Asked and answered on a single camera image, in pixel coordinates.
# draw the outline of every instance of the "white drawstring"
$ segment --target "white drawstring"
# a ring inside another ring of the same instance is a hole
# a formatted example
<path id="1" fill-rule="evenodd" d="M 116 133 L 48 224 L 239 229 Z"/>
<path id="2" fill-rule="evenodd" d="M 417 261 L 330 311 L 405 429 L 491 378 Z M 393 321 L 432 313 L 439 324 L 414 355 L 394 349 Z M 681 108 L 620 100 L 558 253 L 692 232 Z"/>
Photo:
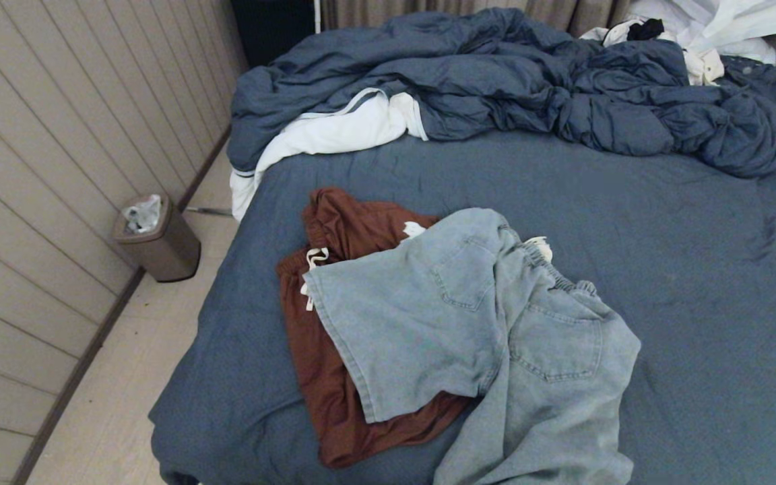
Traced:
<path id="1" fill-rule="evenodd" d="M 307 267 L 308 271 L 317 266 L 317 261 L 325 261 L 329 258 L 328 248 L 314 248 L 307 251 Z M 301 294 L 307 295 L 307 283 L 301 286 Z M 307 295 L 307 311 L 313 311 L 313 298 Z"/>

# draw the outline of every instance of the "white sheet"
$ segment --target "white sheet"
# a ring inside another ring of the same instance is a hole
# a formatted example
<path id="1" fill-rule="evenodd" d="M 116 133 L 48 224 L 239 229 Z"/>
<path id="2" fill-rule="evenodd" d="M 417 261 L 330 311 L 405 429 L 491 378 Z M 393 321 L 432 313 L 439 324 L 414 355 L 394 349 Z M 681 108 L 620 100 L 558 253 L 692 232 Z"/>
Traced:
<path id="1" fill-rule="evenodd" d="M 265 170 L 288 156 L 366 150 L 397 140 L 406 132 L 427 140 L 418 101 L 405 92 L 388 99 L 383 91 L 367 88 L 336 113 L 304 113 L 265 147 L 252 174 L 233 169 L 229 175 L 233 216 L 241 221 Z"/>

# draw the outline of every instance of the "white tag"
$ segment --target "white tag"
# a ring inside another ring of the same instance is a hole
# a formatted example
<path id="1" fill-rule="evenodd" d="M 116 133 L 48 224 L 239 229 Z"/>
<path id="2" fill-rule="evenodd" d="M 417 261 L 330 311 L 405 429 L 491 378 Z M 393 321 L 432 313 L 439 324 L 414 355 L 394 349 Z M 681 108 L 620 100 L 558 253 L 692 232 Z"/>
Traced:
<path id="1" fill-rule="evenodd" d="M 406 233 L 406 236 L 408 236 L 407 239 L 412 239 L 413 237 L 421 236 L 423 234 L 425 229 L 421 227 L 421 224 L 413 222 L 413 221 L 406 221 L 406 227 L 403 228 L 403 232 Z"/>
<path id="2" fill-rule="evenodd" d="M 547 243 L 547 236 L 530 237 L 526 240 L 525 244 L 529 245 L 530 243 L 531 245 L 538 247 L 539 251 L 541 251 L 541 255 L 545 258 L 545 260 L 547 260 L 547 262 L 552 262 L 552 249 Z"/>

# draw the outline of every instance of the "trash can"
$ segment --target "trash can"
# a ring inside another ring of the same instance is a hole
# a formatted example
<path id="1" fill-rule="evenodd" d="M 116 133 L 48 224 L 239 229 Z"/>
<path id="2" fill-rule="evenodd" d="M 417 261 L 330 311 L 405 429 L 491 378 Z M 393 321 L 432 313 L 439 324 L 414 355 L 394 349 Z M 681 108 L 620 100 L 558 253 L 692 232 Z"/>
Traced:
<path id="1" fill-rule="evenodd" d="M 138 197 L 127 206 L 148 199 Z M 135 233 L 127 229 L 127 219 L 119 213 L 113 228 L 113 239 L 158 282 L 179 282 L 197 273 L 199 239 L 166 194 L 160 196 L 160 217 L 154 229 Z"/>

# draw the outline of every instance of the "plastic bag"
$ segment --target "plastic bag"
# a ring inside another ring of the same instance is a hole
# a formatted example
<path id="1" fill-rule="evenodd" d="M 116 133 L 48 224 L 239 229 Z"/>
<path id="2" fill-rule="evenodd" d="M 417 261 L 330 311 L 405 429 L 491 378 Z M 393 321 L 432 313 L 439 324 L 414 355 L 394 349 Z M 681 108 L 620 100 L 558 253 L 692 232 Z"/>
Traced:
<path id="1" fill-rule="evenodd" d="M 160 196 L 152 194 L 148 196 L 148 200 L 127 207 L 121 214 L 127 219 L 127 230 L 131 234 L 151 231 L 160 219 Z"/>

